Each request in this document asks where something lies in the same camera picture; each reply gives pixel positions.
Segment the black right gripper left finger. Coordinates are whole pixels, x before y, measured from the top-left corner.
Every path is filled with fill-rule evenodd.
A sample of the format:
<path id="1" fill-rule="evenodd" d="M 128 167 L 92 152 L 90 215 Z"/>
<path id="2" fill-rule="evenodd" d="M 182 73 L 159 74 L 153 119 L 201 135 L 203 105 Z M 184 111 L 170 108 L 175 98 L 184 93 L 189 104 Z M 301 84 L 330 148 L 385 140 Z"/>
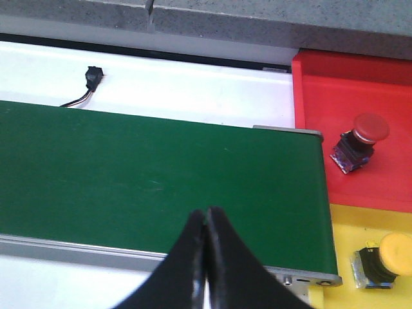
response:
<path id="1" fill-rule="evenodd" d="M 205 216 L 190 213 L 166 258 L 131 295 L 116 308 L 203 308 Z"/>

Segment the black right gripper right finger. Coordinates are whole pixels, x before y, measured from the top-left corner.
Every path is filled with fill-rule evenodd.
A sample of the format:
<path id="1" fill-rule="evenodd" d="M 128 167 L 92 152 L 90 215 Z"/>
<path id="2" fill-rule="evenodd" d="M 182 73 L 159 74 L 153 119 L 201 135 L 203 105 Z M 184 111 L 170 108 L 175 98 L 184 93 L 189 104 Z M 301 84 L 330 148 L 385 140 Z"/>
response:
<path id="1" fill-rule="evenodd" d="M 309 308 L 268 272 L 241 240 L 224 210 L 207 211 L 207 264 L 212 308 Z"/>

